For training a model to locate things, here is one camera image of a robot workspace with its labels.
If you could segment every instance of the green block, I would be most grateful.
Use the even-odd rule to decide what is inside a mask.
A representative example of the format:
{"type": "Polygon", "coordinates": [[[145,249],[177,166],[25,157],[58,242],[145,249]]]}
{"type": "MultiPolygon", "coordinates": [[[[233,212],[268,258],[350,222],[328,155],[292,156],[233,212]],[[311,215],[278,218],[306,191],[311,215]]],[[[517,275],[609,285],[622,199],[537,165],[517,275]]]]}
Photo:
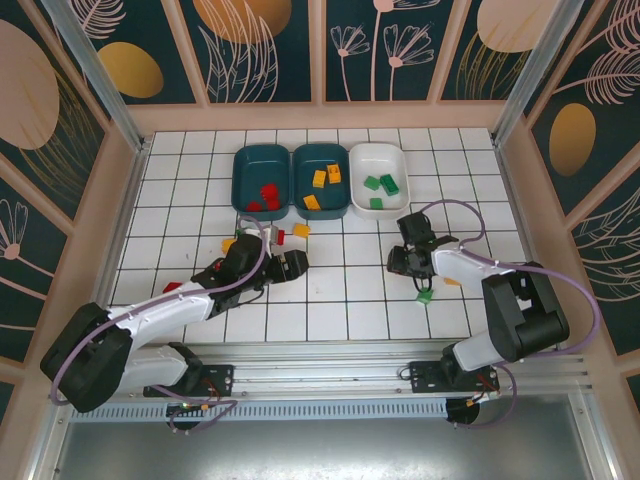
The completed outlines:
{"type": "Polygon", "coordinates": [[[431,302],[432,298],[433,298],[433,289],[429,290],[428,288],[423,288],[422,290],[420,290],[420,293],[416,297],[416,302],[420,302],[427,305],[431,302]]]}
{"type": "Polygon", "coordinates": [[[396,185],[396,182],[393,181],[393,177],[391,175],[383,175],[380,177],[380,184],[390,197],[400,193],[400,189],[398,189],[398,186],[396,185]]]}
{"type": "Polygon", "coordinates": [[[380,188],[380,180],[375,177],[368,176],[364,181],[364,186],[375,191],[380,188]]]}
{"type": "Polygon", "coordinates": [[[371,210],[382,210],[382,199],[381,198],[370,199],[369,206],[371,207],[371,210]]]}

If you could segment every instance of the metal floor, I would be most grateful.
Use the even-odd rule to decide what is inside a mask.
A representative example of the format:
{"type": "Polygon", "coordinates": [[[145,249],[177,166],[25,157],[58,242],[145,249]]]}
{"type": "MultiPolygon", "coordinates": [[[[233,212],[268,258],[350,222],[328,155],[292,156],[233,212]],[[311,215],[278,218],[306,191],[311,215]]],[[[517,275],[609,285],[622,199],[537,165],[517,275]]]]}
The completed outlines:
{"type": "MultiPolygon", "coordinates": [[[[483,406],[482,420],[510,399],[483,406]]],[[[592,478],[566,396],[521,398],[496,428],[440,418],[71,424],[62,480],[578,480],[592,478]]]]}

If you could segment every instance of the red block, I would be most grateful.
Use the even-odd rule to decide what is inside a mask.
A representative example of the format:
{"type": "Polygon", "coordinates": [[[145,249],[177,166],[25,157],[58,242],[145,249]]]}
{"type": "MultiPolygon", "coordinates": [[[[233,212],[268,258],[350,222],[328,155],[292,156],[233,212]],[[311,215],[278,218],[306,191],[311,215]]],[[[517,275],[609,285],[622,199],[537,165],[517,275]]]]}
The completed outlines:
{"type": "Polygon", "coordinates": [[[265,202],[268,200],[277,200],[278,187],[276,187],[275,183],[269,183],[260,189],[260,195],[262,195],[265,202]]]}
{"type": "Polygon", "coordinates": [[[182,285],[180,282],[169,282],[167,286],[164,287],[164,290],[162,291],[162,293],[167,293],[172,290],[175,290],[176,288],[179,288],[180,285],[182,285]]]}
{"type": "Polygon", "coordinates": [[[261,212],[261,211],[262,211],[262,205],[260,205],[258,202],[251,202],[247,206],[247,212],[261,212]]]}
{"type": "Polygon", "coordinates": [[[267,200],[267,210],[280,210],[280,201],[277,198],[267,200]]]}

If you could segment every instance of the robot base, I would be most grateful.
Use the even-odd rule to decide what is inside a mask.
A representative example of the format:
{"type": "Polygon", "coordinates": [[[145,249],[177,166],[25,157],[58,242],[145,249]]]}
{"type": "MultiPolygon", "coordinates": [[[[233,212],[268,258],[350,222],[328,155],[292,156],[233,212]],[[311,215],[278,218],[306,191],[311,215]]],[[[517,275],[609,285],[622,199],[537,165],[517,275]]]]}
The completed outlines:
{"type": "Polygon", "coordinates": [[[496,391],[500,389],[498,377],[491,367],[483,367],[473,372],[458,372],[451,376],[443,368],[443,361],[411,362],[409,380],[413,393],[478,392],[486,390],[482,377],[496,391]]]}
{"type": "MultiPolygon", "coordinates": [[[[233,390],[233,365],[202,365],[199,371],[199,380],[191,388],[186,388],[183,382],[165,387],[167,390],[185,397],[215,397],[215,393],[211,392],[211,386],[218,391],[221,397],[231,396],[233,390]]],[[[166,397],[164,393],[157,391],[152,387],[145,387],[143,395],[149,398],[166,397]]]]}

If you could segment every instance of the flower pattern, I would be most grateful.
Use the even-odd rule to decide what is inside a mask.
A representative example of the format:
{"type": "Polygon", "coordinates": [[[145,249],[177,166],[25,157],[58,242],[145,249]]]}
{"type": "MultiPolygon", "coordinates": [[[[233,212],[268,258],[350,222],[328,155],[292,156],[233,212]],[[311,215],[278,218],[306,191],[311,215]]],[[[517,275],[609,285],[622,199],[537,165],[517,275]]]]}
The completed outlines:
{"type": "Polygon", "coordinates": [[[369,42],[366,42],[367,38],[362,31],[362,25],[359,27],[346,27],[344,32],[342,32],[341,27],[333,27],[331,29],[331,39],[338,51],[338,55],[341,57],[359,55],[371,49],[369,42]]]}
{"type": "Polygon", "coordinates": [[[16,202],[15,210],[6,199],[0,200],[0,258],[15,260],[20,256],[20,243],[27,228],[29,210],[16,202]]]}
{"type": "Polygon", "coordinates": [[[384,46],[392,68],[406,65],[419,65],[433,60],[433,49],[427,49],[431,43],[429,26],[406,27],[398,37],[398,25],[384,29],[384,46]]]}
{"type": "MultiPolygon", "coordinates": [[[[29,209],[22,203],[16,202],[15,208],[12,211],[7,199],[3,198],[0,200],[0,260],[18,260],[28,267],[53,278],[53,273],[34,265],[20,256],[20,244],[24,238],[24,232],[27,229],[28,218],[29,209]]],[[[31,295],[34,298],[39,298],[40,300],[47,298],[46,295],[4,277],[0,277],[0,283],[19,292],[31,295]]],[[[0,325],[0,327],[9,328],[6,325],[0,325]]]]}
{"type": "MultiPolygon", "coordinates": [[[[380,18],[382,14],[392,12],[394,10],[419,10],[421,8],[435,7],[439,3],[440,3],[440,0],[373,0],[373,6],[377,10],[377,13],[376,13],[376,23],[375,23],[375,26],[373,27],[373,51],[371,54],[371,101],[376,100],[376,59],[377,59],[376,53],[377,53],[377,46],[378,46],[378,42],[377,42],[378,31],[380,29],[380,18]]],[[[395,26],[395,28],[396,28],[396,37],[397,37],[397,30],[398,30],[397,25],[395,26]]],[[[426,38],[428,39],[428,43],[427,43],[428,45],[429,43],[431,43],[431,39],[429,38],[428,35],[426,35],[426,38]]],[[[431,51],[431,59],[433,59],[433,50],[431,51]]],[[[392,85],[391,90],[393,90],[393,79],[391,81],[391,85],[392,85]]]]}
{"type": "Polygon", "coordinates": [[[429,8],[440,3],[440,0],[373,0],[376,10],[382,13],[393,10],[417,10],[429,8]]]}

